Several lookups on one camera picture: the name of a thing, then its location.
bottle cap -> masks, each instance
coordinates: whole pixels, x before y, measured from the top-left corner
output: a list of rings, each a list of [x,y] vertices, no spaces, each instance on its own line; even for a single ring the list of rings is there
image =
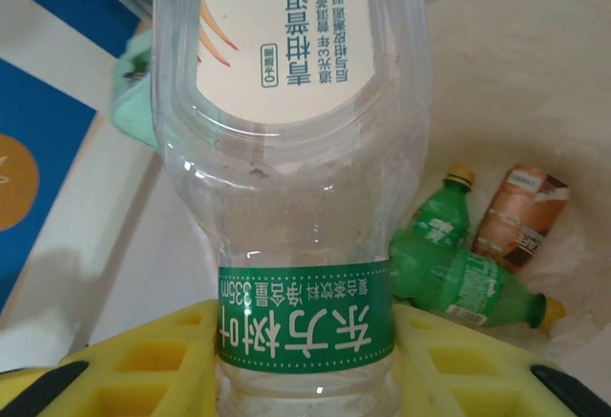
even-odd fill
[[[475,172],[462,164],[453,164],[446,175],[446,180],[456,181],[471,188],[475,181]]]
[[[543,320],[538,326],[538,329],[549,336],[556,322],[564,317],[566,317],[566,309],[564,308],[562,302],[546,296],[545,315],[543,316]]]

orange circle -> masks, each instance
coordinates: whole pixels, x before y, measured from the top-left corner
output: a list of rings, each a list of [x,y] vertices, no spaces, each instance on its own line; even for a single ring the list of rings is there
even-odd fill
[[[38,165],[30,150],[0,134],[0,232],[26,217],[36,199],[39,181]]]

bottle label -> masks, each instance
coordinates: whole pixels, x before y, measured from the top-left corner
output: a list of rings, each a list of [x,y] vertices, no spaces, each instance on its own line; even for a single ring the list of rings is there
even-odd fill
[[[369,0],[201,0],[198,89],[248,121],[314,118],[370,83],[370,27]]]
[[[455,227],[424,210],[418,210],[414,214],[409,229],[431,242],[448,247],[459,247],[467,236],[465,229]]]
[[[503,284],[500,267],[492,260],[466,251],[455,260],[464,266],[452,266],[441,292],[441,310],[466,322],[483,325],[495,310]]]
[[[228,268],[219,274],[219,357],[309,374],[378,362],[393,349],[389,262]]]
[[[528,193],[536,193],[543,183],[544,178],[530,174],[527,171],[515,169],[507,177],[507,183],[515,185]]]

clear plastic bottle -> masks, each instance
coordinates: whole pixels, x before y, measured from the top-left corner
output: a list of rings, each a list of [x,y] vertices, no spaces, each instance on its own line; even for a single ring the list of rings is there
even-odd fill
[[[220,250],[221,415],[398,409],[388,243],[426,153],[423,1],[324,3],[156,0],[158,147]]]

green plastic bottle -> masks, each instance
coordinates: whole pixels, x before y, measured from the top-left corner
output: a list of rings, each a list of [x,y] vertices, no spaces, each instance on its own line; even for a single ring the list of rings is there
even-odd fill
[[[400,230],[390,242],[390,278],[395,299],[467,324],[525,322],[549,334],[566,315],[561,302],[531,293],[495,261],[412,231]]]
[[[474,179],[471,169],[454,164],[443,187],[416,210],[408,229],[439,245],[460,246],[469,233],[467,193]]]

